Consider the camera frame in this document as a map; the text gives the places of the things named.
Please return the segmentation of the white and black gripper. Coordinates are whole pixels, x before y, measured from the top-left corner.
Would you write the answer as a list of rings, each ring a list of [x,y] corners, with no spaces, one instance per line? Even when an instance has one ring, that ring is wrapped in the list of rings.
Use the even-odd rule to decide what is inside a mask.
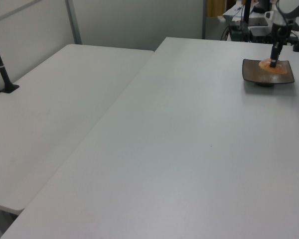
[[[275,68],[284,42],[291,34],[293,22],[286,20],[275,4],[272,5],[270,11],[265,13],[265,19],[271,28],[271,42],[274,44],[271,50],[271,68]]]

